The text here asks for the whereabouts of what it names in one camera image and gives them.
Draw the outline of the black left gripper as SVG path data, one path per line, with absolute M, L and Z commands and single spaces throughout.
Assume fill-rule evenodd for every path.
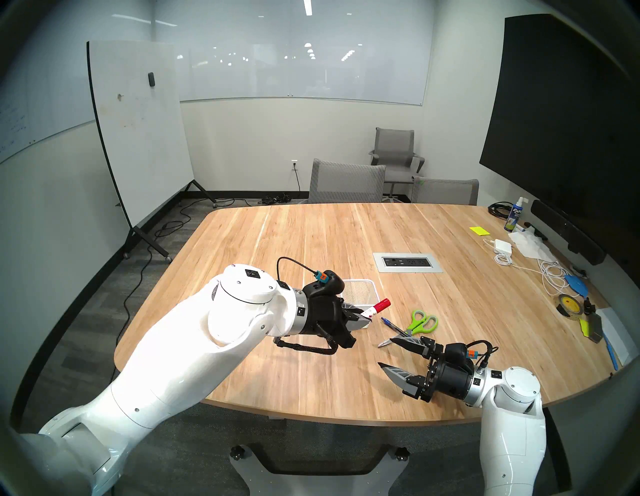
M 316 296 L 308 299 L 306 322 L 301 334 L 324 338 L 329 346 L 352 348 L 357 341 L 353 332 L 371 324 L 364 310 L 337 296 Z

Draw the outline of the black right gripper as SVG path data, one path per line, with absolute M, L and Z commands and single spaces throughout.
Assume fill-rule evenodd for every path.
M 435 392 L 455 399 L 465 399 L 471 388 L 475 365 L 469 357 L 466 344 L 442 346 L 428 337 L 397 336 L 390 339 L 404 350 L 429 357 L 425 376 L 383 362 L 377 363 L 387 377 L 397 385 L 405 396 L 430 402 Z

